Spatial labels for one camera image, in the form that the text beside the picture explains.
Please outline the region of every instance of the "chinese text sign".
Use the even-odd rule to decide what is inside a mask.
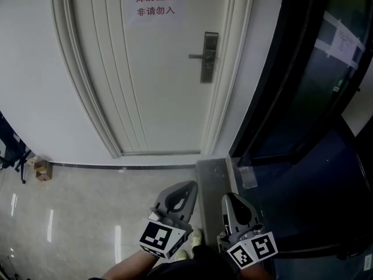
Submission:
[[[328,54],[350,66],[358,42],[359,39],[344,24],[339,22]]]
[[[124,0],[124,7],[126,27],[179,22],[185,15],[185,0]]]

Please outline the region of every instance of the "glossy floor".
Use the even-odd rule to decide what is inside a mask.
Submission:
[[[14,170],[0,171],[0,261],[22,279],[100,277],[139,249],[139,222],[159,192],[186,180],[194,169],[55,166],[51,181],[29,171],[26,185]],[[190,223],[201,228],[198,204]]]

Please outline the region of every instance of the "white door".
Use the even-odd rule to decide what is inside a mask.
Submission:
[[[91,82],[125,153],[201,153],[217,136],[249,3],[73,0]],[[200,82],[202,61],[188,58],[203,54],[205,32],[219,34],[211,83]]]

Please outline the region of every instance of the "door handle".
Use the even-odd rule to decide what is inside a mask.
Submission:
[[[212,82],[218,36],[218,33],[205,32],[205,44],[203,45],[203,54],[189,54],[189,59],[202,60],[202,69],[200,73],[201,83]]]

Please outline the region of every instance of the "cardboard box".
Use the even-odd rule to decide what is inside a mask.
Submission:
[[[40,181],[47,181],[52,179],[52,164],[47,161],[40,162],[40,165],[36,167],[38,163],[35,164],[36,175],[35,177]]]
[[[41,158],[38,157],[38,156],[35,156],[35,157],[31,157],[30,159],[27,160],[27,164],[30,165],[30,166],[34,166],[36,162],[40,161]]]
[[[34,170],[37,171],[37,172],[40,172],[40,173],[46,172],[48,165],[50,165],[50,164],[46,160],[36,162],[34,164]]]

